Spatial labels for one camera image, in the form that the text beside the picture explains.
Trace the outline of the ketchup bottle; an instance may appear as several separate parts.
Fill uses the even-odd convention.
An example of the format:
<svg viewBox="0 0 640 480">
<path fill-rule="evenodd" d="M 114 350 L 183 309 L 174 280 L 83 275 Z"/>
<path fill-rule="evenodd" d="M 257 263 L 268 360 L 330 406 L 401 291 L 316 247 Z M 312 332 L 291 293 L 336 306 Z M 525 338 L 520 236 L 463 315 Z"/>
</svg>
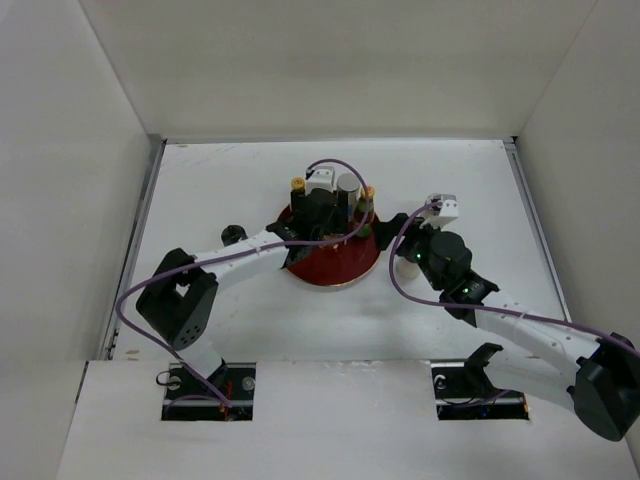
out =
<svg viewBox="0 0 640 480">
<path fill-rule="evenodd" d="M 290 187 L 291 201 L 306 195 L 306 180 L 303 177 L 294 177 L 290 182 Z"/>
<path fill-rule="evenodd" d="M 352 229 L 360 225 L 361 221 L 364 224 L 356 233 L 359 238 L 369 237 L 372 233 L 372 224 L 376 220 L 375 206 L 374 206 L 375 188 L 368 185 L 366 188 L 361 188 L 359 192 L 359 198 L 356 202 L 353 212 Z"/>
</svg>

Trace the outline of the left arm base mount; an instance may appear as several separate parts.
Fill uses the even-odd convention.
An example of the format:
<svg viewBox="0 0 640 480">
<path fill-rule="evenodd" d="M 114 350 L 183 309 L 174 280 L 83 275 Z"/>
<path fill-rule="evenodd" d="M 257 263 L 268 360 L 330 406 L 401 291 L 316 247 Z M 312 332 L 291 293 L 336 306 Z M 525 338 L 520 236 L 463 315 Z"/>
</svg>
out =
<svg viewBox="0 0 640 480">
<path fill-rule="evenodd" d="M 163 388 L 161 420 L 175 422 L 239 422 L 251 421 L 254 411 L 257 365 L 228 363 L 210 382 L 231 406 L 222 404 L 200 380 L 178 363 L 156 376 Z"/>
</svg>

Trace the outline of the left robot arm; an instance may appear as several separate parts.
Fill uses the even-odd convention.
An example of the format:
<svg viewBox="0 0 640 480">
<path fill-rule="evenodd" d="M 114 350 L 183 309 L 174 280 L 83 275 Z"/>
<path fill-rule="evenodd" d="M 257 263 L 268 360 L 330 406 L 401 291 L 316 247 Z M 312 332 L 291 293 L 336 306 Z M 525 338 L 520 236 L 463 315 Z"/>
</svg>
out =
<svg viewBox="0 0 640 480">
<path fill-rule="evenodd" d="M 293 193 L 289 213 L 252 237 L 227 228 L 224 247 L 217 252 L 197 256 L 176 248 L 167 253 L 141 289 L 136 311 L 185 362 L 192 389 L 202 398 L 214 398 L 226 374 L 226 362 L 208 333 L 216 296 L 259 274 L 300 263 L 349 229 L 347 201 L 336 193 Z"/>
</svg>

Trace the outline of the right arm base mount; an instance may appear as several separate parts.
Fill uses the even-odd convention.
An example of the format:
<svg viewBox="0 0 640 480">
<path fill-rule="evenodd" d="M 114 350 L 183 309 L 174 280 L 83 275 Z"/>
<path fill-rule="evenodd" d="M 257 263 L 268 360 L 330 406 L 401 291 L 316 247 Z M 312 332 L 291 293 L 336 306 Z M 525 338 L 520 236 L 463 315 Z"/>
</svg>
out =
<svg viewBox="0 0 640 480">
<path fill-rule="evenodd" d="M 441 421 L 529 419 L 523 393 L 495 388 L 484 368 L 503 350 L 485 343 L 466 359 L 431 363 L 436 414 Z"/>
</svg>

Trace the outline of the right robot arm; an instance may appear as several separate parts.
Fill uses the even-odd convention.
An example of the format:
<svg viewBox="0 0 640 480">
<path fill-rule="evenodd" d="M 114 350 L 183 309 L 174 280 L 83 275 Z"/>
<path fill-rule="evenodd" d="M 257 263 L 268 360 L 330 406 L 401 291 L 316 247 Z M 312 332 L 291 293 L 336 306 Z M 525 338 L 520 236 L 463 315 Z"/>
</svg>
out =
<svg viewBox="0 0 640 480">
<path fill-rule="evenodd" d="M 598 436 L 618 442 L 639 418 L 639 352 L 626 337 L 543 317 L 510 298 L 471 267 L 461 236 L 418 212 L 373 226 L 377 249 L 415 266 L 454 319 L 528 352 L 519 357 L 484 344 L 465 361 L 464 384 L 529 393 L 573 412 Z"/>
</svg>

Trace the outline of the tall pearl jar blue label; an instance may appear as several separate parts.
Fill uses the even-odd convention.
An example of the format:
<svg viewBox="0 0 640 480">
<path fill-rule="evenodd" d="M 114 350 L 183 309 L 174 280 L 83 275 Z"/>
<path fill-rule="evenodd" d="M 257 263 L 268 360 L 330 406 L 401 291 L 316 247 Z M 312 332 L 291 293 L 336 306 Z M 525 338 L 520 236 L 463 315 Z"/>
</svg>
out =
<svg viewBox="0 0 640 480">
<path fill-rule="evenodd" d="M 361 183 L 353 173 L 343 173 L 336 181 L 336 189 L 339 203 L 353 210 L 359 200 Z"/>
</svg>

